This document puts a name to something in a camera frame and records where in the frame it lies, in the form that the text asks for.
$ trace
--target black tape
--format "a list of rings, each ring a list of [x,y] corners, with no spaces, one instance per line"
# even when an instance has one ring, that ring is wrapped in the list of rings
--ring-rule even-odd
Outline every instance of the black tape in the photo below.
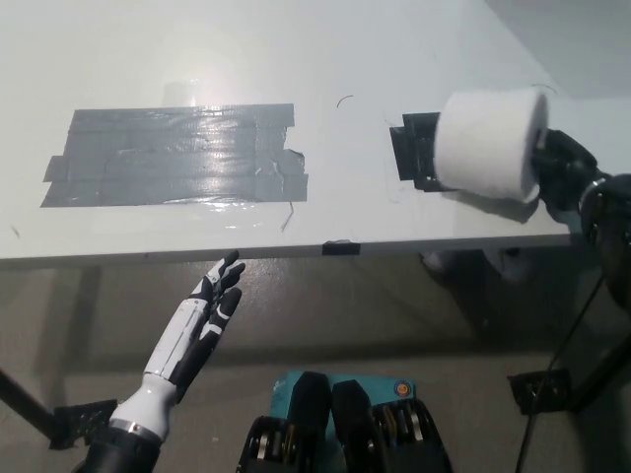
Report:
[[[348,239],[327,241],[322,245],[322,256],[352,256],[360,253],[360,243],[353,243]]]

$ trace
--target white robotic hand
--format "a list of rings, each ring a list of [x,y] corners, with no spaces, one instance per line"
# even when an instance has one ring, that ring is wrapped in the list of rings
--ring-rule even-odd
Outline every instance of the white robotic hand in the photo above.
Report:
[[[212,354],[241,299],[233,288],[245,264],[237,251],[219,261],[175,311],[145,367],[143,381],[111,415],[111,427],[154,443],[169,434],[171,409]]]

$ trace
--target black tripod leg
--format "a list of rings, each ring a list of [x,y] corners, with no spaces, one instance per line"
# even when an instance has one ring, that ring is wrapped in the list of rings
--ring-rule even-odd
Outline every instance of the black tripod leg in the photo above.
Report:
[[[49,440],[66,437],[67,429],[55,416],[0,370],[0,399]]]

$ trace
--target orange sticker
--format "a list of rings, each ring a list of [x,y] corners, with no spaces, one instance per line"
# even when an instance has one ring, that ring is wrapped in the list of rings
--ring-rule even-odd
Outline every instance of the orange sticker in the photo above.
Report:
[[[399,397],[406,397],[412,392],[412,386],[406,381],[397,381],[394,385],[394,393]]]

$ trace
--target white sneaker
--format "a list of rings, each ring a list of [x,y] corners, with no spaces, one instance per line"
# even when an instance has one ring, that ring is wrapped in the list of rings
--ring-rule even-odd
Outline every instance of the white sneaker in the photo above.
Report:
[[[420,253],[420,256],[421,262],[427,269],[445,276],[455,266],[457,251],[428,251]]]
[[[484,249],[484,256],[502,279],[508,283],[519,285],[527,282],[532,276],[533,264],[527,251],[520,248]]]

